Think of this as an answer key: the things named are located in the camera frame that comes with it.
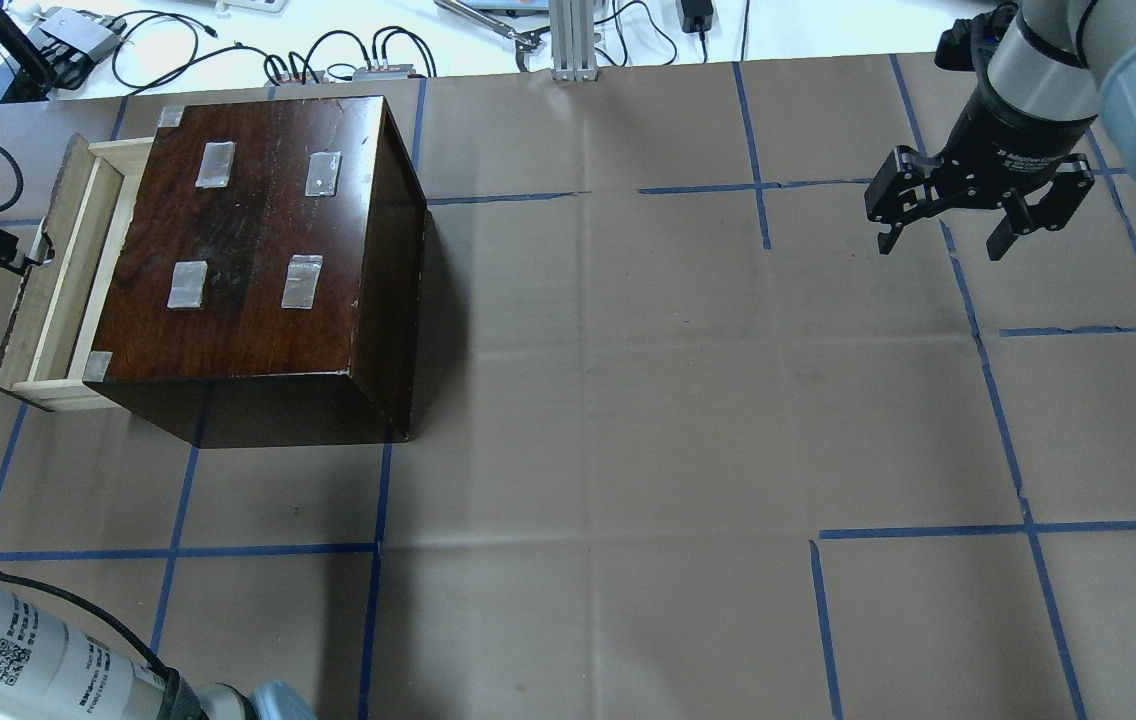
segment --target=table surface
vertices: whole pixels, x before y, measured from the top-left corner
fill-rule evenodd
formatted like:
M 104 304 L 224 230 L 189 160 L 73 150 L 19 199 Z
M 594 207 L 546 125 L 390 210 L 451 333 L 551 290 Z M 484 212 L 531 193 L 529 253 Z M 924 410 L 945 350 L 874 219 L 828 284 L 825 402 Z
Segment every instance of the table surface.
M 417 437 L 197 451 L 0 393 L 0 566 L 320 717 L 1136 717 L 1136 184 L 1106 137 L 1063 232 L 991 263 L 997 218 L 949 211 L 884 258 L 866 177 L 971 90 L 926 55 L 361 90 L 440 232 Z M 0 106 L 28 178 L 0 224 L 34 232 L 73 132 L 341 91 Z
M 596 17 L 609 14 L 612 0 L 599 0 Z M 715 3 L 715 26 L 708 33 L 711 61 L 740 60 L 742 17 L 745 0 L 719 0 Z M 985 12 L 989 1 L 982 0 L 755 0 L 750 10 L 747 59 L 811 58 L 811 56 L 917 53 L 932 51 L 939 33 L 954 18 Z M 93 12 L 117 14 L 135 9 L 184 12 L 210 24 L 219 37 L 201 37 L 201 53 L 234 42 L 260 47 L 267 53 L 303 53 L 325 32 L 352 31 L 371 40 L 379 27 L 403 26 L 425 37 L 434 51 L 441 76 L 513 73 L 513 47 L 457 15 L 436 8 L 431 0 L 371 0 L 352 5 L 350 0 L 290 0 L 283 12 L 231 8 L 228 17 L 217 17 L 211 0 L 82 0 L 70 5 Z M 655 22 L 678 47 L 678 64 L 701 61 L 701 45 L 695 35 L 679 32 L 679 15 L 670 0 L 651 5 Z M 531 15 L 510 20 L 519 30 L 546 24 L 546 15 Z M 623 58 L 617 28 L 612 23 L 600 27 L 602 47 L 615 59 Z M 623 14 L 623 33 L 633 64 L 657 65 L 670 58 L 670 47 L 651 28 L 640 6 Z M 134 36 L 134 44 L 120 53 L 119 73 L 134 83 L 161 76 L 189 58 L 190 33 L 176 23 L 149 23 Z M 421 70 L 421 59 L 411 42 L 396 37 L 391 44 L 391 60 L 414 62 Z M 359 55 L 352 42 L 331 40 L 316 55 L 318 69 L 333 62 L 356 61 Z M 531 60 L 531 68 L 550 65 L 549 47 Z M 260 87 L 265 82 L 260 56 L 239 51 L 220 56 L 189 70 L 162 91 L 226 90 Z M 56 99 L 74 97 L 118 97 L 130 89 L 100 67 L 78 91 L 56 91 Z

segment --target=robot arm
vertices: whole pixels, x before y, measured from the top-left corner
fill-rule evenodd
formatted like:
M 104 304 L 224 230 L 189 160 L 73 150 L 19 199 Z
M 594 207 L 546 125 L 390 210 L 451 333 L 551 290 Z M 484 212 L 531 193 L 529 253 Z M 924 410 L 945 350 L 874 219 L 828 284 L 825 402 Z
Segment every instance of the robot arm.
M 938 154 L 896 146 L 866 191 L 866 217 L 887 225 L 884 254 L 905 225 L 949 208 L 1003 210 L 992 260 L 1017 237 L 1061 229 L 1094 184 L 1088 159 L 1071 150 L 1099 114 L 1136 179 L 1136 3 L 1003 3 L 957 22 L 934 60 L 976 73 L 978 85 Z

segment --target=power adapter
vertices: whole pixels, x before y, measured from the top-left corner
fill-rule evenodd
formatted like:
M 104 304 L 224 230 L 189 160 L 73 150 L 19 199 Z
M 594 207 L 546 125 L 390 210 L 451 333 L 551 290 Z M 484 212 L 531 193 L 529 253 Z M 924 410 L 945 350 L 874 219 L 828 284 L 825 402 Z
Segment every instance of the power adapter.
M 711 0 L 679 0 L 679 26 L 683 32 L 707 32 L 715 25 L 715 3 Z

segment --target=wooden box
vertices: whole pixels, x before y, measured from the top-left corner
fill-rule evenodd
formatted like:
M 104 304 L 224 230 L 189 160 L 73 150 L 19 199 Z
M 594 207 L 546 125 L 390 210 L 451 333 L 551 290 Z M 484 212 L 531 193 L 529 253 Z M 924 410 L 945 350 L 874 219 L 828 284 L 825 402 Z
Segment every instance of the wooden box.
M 70 360 L 52 366 L 201 447 L 407 438 L 426 201 L 385 100 L 174 117 L 149 148 L 126 231 L 108 223 L 97 282 L 68 302 L 83 307 Z M 211 164 L 208 146 L 222 151 Z M 179 263 L 202 265 L 198 287 Z M 15 346 L 10 332 L 0 375 Z

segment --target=blue tape grid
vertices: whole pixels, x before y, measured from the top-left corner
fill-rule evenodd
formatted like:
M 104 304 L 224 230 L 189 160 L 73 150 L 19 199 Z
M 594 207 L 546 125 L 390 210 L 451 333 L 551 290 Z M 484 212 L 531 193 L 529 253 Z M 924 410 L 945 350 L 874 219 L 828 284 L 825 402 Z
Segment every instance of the blue tape grid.
M 910 94 L 908 94 L 905 77 L 901 72 L 901 65 L 895 55 L 889 56 L 889 61 L 892 65 L 894 78 L 896 78 L 897 87 L 900 87 L 903 104 L 907 109 L 907 118 L 910 122 L 910 127 L 912 135 L 914 135 L 916 145 L 924 151 L 924 135 L 921 135 L 919 122 L 914 114 L 914 106 L 910 100 Z M 767 190 L 788 190 L 796 187 L 811 187 L 811 186 L 825 186 L 825 184 L 866 184 L 870 182 L 870 178 L 846 178 L 846 179 L 816 179 L 816 181 L 795 181 L 795 182 L 762 182 L 759 170 L 759 156 L 757 156 L 755 149 L 755 136 L 754 128 L 752 128 L 751 117 L 750 117 L 750 106 L 747 106 L 745 82 L 741 76 L 740 65 L 733 64 L 733 78 L 737 85 L 738 100 L 742 111 L 742 123 L 745 127 L 747 151 L 750 151 L 751 158 L 751 174 L 754 182 L 752 183 L 737 183 L 737 184 L 711 184 L 711 186 L 690 186 L 690 187 L 652 187 L 652 189 L 641 189 L 638 191 L 642 195 L 679 195 L 679 193 L 701 193 L 701 192 L 736 192 L 736 191 L 754 191 L 755 192 L 755 208 L 759 211 L 760 220 L 760 234 L 763 236 L 765 250 L 772 246 L 770 241 L 769 229 L 768 229 L 768 217 L 766 217 L 763 193 Z M 119 135 L 120 127 L 123 126 L 124 114 L 128 108 L 128 99 L 125 99 L 120 103 L 119 111 L 117 111 L 115 118 L 115 126 L 111 131 L 111 139 L 116 139 Z M 426 81 L 420 81 L 420 86 L 418 86 L 417 97 L 417 111 L 416 111 L 416 127 L 414 127 L 414 141 L 412 141 L 412 161 L 414 167 L 420 167 L 420 153 L 421 153 L 421 120 L 426 108 Z M 1131 220 L 1127 217 L 1127 214 L 1122 206 L 1122 200 L 1118 195 L 1118 190 L 1113 176 L 1117 174 L 1126 174 L 1126 169 L 1122 168 L 1109 168 L 1106 160 L 1104 160 L 1102 152 L 1100 152 L 1100 146 L 1097 141 L 1089 133 L 1089 142 L 1093 145 L 1094 154 L 1099 159 L 1099 176 L 1106 178 L 1106 184 L 1109 192 L 1111 192 L 1112 200 L 1116 201 L 1116 208 L 1120 211 L 1121 217 L 1125 221 L 1125 227 L 1127 233 L 1129 233 L 1129 238 L 1131 242 L 1131 249 L 1136 254 L 1136 232 L 1131 227 Z M 541 201 L 541 200 L 554 200 L 560 196 L 574 196 L 582 195 L 582 192 L 550 192 L 550 193 L 523 193 L 523 195 L 492 195 L 492 196 L 441 196 L 440 199 L 432 199 L 432 206 L 453 206 L 453 204 L 482 204 L 482 202 L 519 202 L 519 201 Z M 22 225 L 36 225 L 39 219 L 25 219 L 25 220 L 5 220 L 0 223 L 0 227 L 20 227 Z M 972 338 L 978 348 L 979 357 L 983 363 L 983 374 L 987 378 L 987 387 L 989 392 L 989 401 L 992 401 L 992 409 L 996 413 L 999 432 L 1001 432 L 1001 438 L 1003 439 L 1004 452 L 1006 452 L 1008 466 L 1010 466 L 1010 474 L 1012 475 L 1013 486 L 1019 493 L 1019 501 L 1022 508 L 1022 514 L 1025 518 L 1024 524 L 1020 525 L 952 525 L 952 527 L 905 527 L 905 528 L 853 528 L 853 529 L 829 529 L 821 530 L 819 533 L 818 539 L 820 541 L 841 541 L 841 539 L 866 539 L 866 538 L 908 538 L 908 537 L 971 537 L 971 536 L 996 536 L 996 534 L 1025 534 L 1029 538 L 1031 544 L 1031 553 L 1035 560 L 1036 574 L 1039 576 L 1039 585 L 1042 585 L 1045 603 L 1049 605 L 1049 620 L 1053 626 L 1054 639 L 1056 639 L 1058 655 L 1061 656 L 1062 670 L 1066 675 L 1068 688 L 1071 693 L 1071 702 L 1075 705 L 1076 715 L 1080 719 L 1086 717 L 1083 698 L 1079 693 L 1079 687 L 1077 687 L 1077 681 L 1075 680 L 1074 665 L 1071 662 L 1070 653 L 1068 653 L 1068 647 L 1066 644 L 1066 635 L 1061 628 L 1060 616 L 1056 613 L 1056 602 L 1053 598 L 1052 585 L 1049 581 L 1047 567 L 1045 566 L 1043 559 L 1043 552 L 1039 547 L 1039 534 L 1054 534 L 1054 533 L 1099 533 L 1099 531 L 1134 531 L 1136 530 L 1136 520 L 1097 520 L 1097 521 L 1077 521 L 1077 524 L 1036 524 L 1034 521 L 1034 516 L 1031 514 L 1029 502 L 1021 497 L 1021 475 L 1019 464 L 1016 461 L 1014 447 L 1012 447 L 1011 434 L 1008 433 L 1006 418 L 1003 416 L 1002 402 L 999 401 L 999 386 L 994 380 L 993 372 L 989 369 L 989 358 L 987 352 L 985 352 L 984 341 L 982 338 L 980 328 L 978 323 L 976 323 L 976 315 L 972 307 L 972 300 L 969 291 L 967 291 L 967 283 L 964 281 L 964 270 L 962 270 L 962 265 L 958 261 L 955 257 L 955 243 L 953 243 L 953 237 L 946 224 L 942 224 L 943 236 L 946 237 L 947 250 L 952 254 L 953 270 L 955 270 L 957 283 L 960 287 L 961 296 L 964 298 L 964 309 L 969 313 L 969 320 L 972 329 Z M 1066 334 L 1108 334 L 1108 333 L 1127 333 L 1136 332 L 1136 328 L 1120 327 L 1120 325 L 1086 325 L 1086 327 L 1080 328 L 1011 328 L 1003 329 L 999 333 L 1001 337 L 1042 337 L 1042 336 L 1066 336 Z M 27 413 L 27 407 L 20 405 L 18 415 L 12 424 L 12 429 L 10 433 L 9 443 L 5 449 L 5 460 L 2 460 L 0 466 L 0 495 L 5 488 L 5 479 L 7 477 L 7 471 L 11 466 L 12 455 L 15 452 L 16 443 L 18 443 L 18 437 L 20 436 L 20 426 L 23 425 L 25 413 Z M 368 587 L 368 603 L 367 603 L 367 614 L 364 619 L 364 663 L 361 669 L 361 680 L 359 680 L 359 717 L 366 719 L 368 715 L 368 694 L 370 694 L 371 688 L 371 658 L 373 658 L 373 638 L 375 638 L 376 630 L 376 611 L 377 611 L 377 600 L 379 600 L 381 593 L 381 564 L 382 564 L 382 542 L 385 538 L 385 520 L 386 520 L 386 502 L 389 502 L 389 484 L 390 484 L 390 467 L 391 467 L 391 446 L 390 443 L 385 443 L 382 449 L 382 469 L 381 469 L 381 496 L 379 502 L 377 502 L 377 528 L 376 537 L 371 543 L 325 543 L 325 544 L 286 544 L 286 546 L 234 546 L 234 547 L 181 547 L 179 538 L 181 533 L 184 529 L 185 510 L 187 510 L 190 489 L 193 486 L 194 470 L 198 464 L 198 450 L 192 447 L 190 450 L 190 457 L 187 461 L 187 474 L 183 479 L 183 489 L 181 489 L 181 499 L 178 506 L 178 516 L 174 524 L 174 530 L 172 530 L 172 543 L 167 549 L 140 549 L 140 550 L 85 550 L 85 551 L 15 551 L 15 552 L 0 552 L 0 562 L 23 562 L 23 561 L 73 561 L 73 560 L 137 560 L 137 559 L 151 559 L 151 560 L 166 560 L 165 567 L 165 579 L 164 587 L 161 588 L 161 605 L 156 612 L 156 625 L 152 633 L 152 647 L 158 647 L 162 638 L 164 620 L 166 617 L 167 598 L 169 597 L 172 591 L 172 575 L 174 574 L 175 562 L 178 559 L 185 559 L 185 556 L 281 556 L 281 555 L 328 555 L 329 553 L 371 553 L 371 578 L 370 587 Z M 818 623 L 820 626 L 821 641 L 822 641 L 822 652 L 825 655 L 825 664 L 827 664 L 827 678 L 829 685 L 830 694 L 830 706 L 832 714 L 836 717 L 837 720 L 842 720 L 842 703 L 840 698 L 838 688 L 838 676 L 836 667 L 836 656 L 834 656 L 833 638 L 830 633 L 830 621 L 829 621 L 829 610 L 827 606 L 827 597 L 825 597 L 825 583 L 824 575 L 821 574 L 820 564 L 820 552 L 818 550 L 818 544 L 811 543 L 811 560 L 812 560 L 812 578 L 815 578 L 815 600 L 818 606 Z

